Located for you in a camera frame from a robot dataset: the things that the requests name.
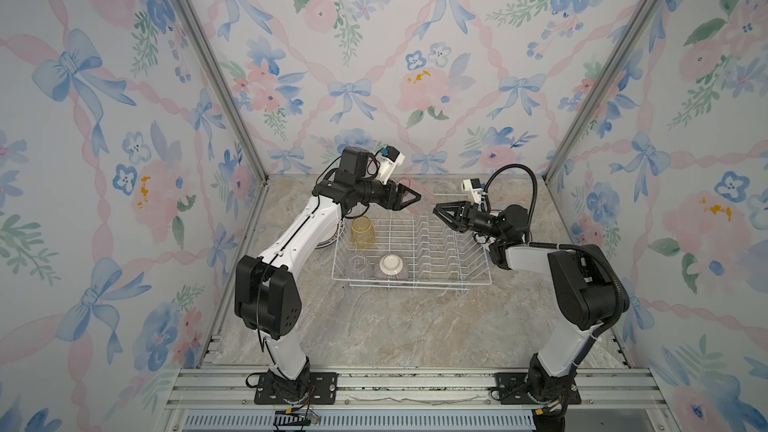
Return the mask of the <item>yellow glass cup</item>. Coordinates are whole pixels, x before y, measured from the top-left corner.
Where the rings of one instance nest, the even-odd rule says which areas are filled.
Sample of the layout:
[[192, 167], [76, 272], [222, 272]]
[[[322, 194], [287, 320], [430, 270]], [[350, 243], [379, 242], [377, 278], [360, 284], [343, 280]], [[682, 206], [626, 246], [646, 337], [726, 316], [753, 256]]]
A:
[[352, 220], [352, 242], [358, 249], [370, 249], [375, 245], [373, 222], [367, 216], [356, 217]]

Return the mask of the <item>clear glass cup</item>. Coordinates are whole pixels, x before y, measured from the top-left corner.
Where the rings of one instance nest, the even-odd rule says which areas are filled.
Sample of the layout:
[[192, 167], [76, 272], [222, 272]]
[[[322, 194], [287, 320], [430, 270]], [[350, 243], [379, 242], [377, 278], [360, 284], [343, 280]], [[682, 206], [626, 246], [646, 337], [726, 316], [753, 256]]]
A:
[[372, 265], [364, 255], [353, 255], [347, 262], [346, 275], [351, 279], [369, 279]]

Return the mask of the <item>pink glass cup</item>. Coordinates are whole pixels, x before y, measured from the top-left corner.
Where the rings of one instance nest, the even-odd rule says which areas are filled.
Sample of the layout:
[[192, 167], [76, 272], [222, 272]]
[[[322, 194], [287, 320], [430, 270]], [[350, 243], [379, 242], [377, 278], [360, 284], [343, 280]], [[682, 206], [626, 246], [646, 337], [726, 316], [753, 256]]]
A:
[[398, 182], [421, 195], [421, 199], [414, 204], [414, 207], [427, 208], [434, 201], [434, 192], [425, 183], [410, 177], [402, 177]]

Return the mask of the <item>white plate green red rim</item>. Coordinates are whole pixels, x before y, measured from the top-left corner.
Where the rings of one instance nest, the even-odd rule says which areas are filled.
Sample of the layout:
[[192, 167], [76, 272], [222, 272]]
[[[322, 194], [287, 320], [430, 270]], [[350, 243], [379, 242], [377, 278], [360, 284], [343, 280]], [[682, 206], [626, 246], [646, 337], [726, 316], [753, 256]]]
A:
[[330, 246], [334, 245], [338, 241], [339, 237], [341, 236], [341, 234], [342, 234], [342, 232], [344, 230], [344, 227], [345, 227], [344, 221], [340, 220], [337, 223], [337, 225], [336, 225], [335, 229], [333, 230], [332, 234], [329, 237], [327, 237], [327, 238], [323, 239], [322, 241], [320, 241], [316, 245], [316, 249], [324, 249], [324, 248], [327, 248], [327, 247], [330, 247]]

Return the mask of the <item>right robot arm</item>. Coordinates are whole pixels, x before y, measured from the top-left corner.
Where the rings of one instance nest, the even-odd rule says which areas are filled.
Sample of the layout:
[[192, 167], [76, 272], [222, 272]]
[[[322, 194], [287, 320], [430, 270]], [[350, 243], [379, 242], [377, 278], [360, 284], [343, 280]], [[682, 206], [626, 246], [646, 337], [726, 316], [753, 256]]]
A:
[[564, 406], [578, 367], [630, 305], [625, 287], [600, 247], [532, 241], [532, 214], [520, 205], [493, 214], [470, 201], [445, 202], [437, 204], [433, 213], [455, 232], [486, 238], [497, 267], [551, 278], [558, 321], [548, 342], [532, 357], [520, 390], [537, 403]]

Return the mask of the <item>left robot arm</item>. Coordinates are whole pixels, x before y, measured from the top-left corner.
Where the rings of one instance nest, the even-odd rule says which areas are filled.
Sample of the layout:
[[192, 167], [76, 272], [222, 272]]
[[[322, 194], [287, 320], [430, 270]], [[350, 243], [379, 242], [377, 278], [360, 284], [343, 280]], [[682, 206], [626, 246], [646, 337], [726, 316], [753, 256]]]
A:
[[302, 301], [296, 278], [318, 244], [336, 232], [358, 205], [400, 211], [421, 195], [391, 179], [404, 155], [393, 146], [377, 152], [343, 149], [316, 181], [311, 196], [286, 231], [258, 256], [243, 256], [235, 268], [234, 313], [257, 333], [271, 364], [258, 386], [270, 400], [297, 403], [311, 391], [310, 360], [293, 332]]

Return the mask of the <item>striped ceramic bowl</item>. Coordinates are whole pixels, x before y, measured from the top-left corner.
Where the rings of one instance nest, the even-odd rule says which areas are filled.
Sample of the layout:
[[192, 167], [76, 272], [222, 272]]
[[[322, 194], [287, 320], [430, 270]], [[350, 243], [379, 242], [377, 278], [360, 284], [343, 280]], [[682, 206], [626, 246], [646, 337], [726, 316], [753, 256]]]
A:
[[403, 258], [397, 254], [383, 256], [378, 265], [377, 276], [385, 280], [406, 280], [408, 267]]

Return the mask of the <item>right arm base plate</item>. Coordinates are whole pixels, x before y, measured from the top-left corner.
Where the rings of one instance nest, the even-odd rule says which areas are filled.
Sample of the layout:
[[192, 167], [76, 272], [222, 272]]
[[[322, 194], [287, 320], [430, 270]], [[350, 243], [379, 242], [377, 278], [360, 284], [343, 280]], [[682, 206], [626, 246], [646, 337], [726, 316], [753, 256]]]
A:
[[493, 400], [504, 405], [536, 405], [554, 407], [568, 399], [569, 405], [582, 402], [575, 379], [569, 376], [550, 377], [538, 372], [499, 372], [490, 389]]

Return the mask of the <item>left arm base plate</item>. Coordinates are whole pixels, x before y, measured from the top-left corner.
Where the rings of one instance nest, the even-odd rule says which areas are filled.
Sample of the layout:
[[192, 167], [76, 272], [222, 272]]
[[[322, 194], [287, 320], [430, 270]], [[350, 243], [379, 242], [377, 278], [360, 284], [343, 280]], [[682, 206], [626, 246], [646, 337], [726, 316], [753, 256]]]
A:
[[246, 378], [246, 386], [254, 390], [256, 405], [333, 405], [336, 401], [339, 375], [335, 372], [304, 370], [294, 380], [288, 380], [268, 370]]

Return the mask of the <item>left aluminium corner post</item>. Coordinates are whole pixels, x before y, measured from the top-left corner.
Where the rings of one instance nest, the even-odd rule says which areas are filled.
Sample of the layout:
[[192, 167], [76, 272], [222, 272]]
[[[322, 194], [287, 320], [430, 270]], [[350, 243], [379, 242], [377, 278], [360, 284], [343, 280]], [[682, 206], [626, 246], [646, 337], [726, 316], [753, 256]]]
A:
[[258, 157], [254, 142], [249, 134], [247, 124], [235, 105], [234, 97], [225, 83], [224, 74], [216, 60], [214, 50], [206, 37], [203, 24], [198, 17], [191, 0], [170, 0], [177, 9], [180, 21], [186, 29], [193, 50], [201, 62], [204, 75], [209, 79], [213, 91], [220, 100], [225, 116], [232, 124], [235, 135], [240, 141], [245, 156], [254, 168], [258, 181], [265, 186], [268, 174]]

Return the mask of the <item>aluminium corner post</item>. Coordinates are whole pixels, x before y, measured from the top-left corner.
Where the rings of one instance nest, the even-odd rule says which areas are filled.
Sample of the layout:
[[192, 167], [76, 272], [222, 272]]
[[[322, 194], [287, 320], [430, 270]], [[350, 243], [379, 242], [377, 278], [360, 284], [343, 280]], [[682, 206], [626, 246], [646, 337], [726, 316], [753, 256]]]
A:
[[201, 62], [204, 75], [209, 79], [213, 91], [220, 100], [225, 116], [232, 124], [235, 135], [240, 141], [245, 156], [254, 168], [258, 181], [265, 186], [268, 174], [258, 157], [254, 142], [249, 134], [247, 124], [235, 105], [234, 97], [225, 83], [224, 74], [216, 60], [214, 50], [206, 37], [203, 24], [198, 17], [191, 0], [170, 0], [177, 9], [180, 21], [186, 29], [193, 50]]
[[636, 44], [650, 25], [654, 14], [660, 7], [663, 0], [640, 0], [635, 8], [627, 28], [623, 35], [617, 40], [611, 54], [608, 56], [601, 74], [599, 75], [594, 89], [587, 94], [580, 111], [576, 113], [574, 122], [569, 126], [563, 141], [556, 149], [554, 158], [551, 160], [548, 168], [543, 174], [547, 185], [552, 185], [556, 181], [556, 176], [560, 169], [564, 167], [568, 154], [577, 142], [583, 130], [587, 127], [591, 117], [596, 112], [609, 88], [614, 83], [615, 78], [623, 70], [625, 63], [632, 55]]

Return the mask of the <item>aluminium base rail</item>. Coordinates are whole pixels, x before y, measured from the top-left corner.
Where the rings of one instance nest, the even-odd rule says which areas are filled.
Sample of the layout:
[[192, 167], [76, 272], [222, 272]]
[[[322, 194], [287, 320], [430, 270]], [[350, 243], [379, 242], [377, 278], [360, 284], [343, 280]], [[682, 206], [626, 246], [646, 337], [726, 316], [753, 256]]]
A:
[[211, 365], [182, 371], [159, 431], [678, 431], [647, 369], [583, 369], [574, 404], [544, 416], [521, 394], [498, 401], [519, 369], [335, 369], [299, 411], [255, 400], [261, 368]]

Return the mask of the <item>right aluminium corner post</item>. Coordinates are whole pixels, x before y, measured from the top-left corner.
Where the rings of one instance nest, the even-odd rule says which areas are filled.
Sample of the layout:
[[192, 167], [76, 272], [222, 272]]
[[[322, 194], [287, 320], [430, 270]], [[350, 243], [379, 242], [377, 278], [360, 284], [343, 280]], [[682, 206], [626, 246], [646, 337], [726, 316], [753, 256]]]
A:
[[636, 44], [650, 25], [654, 14], [660, 7], [663, 0], [640, 0], [635, 8], [627, 28], [623, 35], [617, 40], [611, 54], [608, 56], [601, 74], [599, 75], [594, 89], [587, 94], [580, 111], [576, 113], [574, 122], [569, 126], [563, 141], [556, 149], [554, 158], [551, 160], [548, 168], [543, 174], [547, 185], [552, 185], [556, 181], [556, 176], [560, 169], [564, 167], [568, 154], [577, 142], [583, 130], [587, 127], [591, 117], [596, 112], [609, 88], [614, 83], [615, 78], [623, 70], [625, 63], [632, 55]]

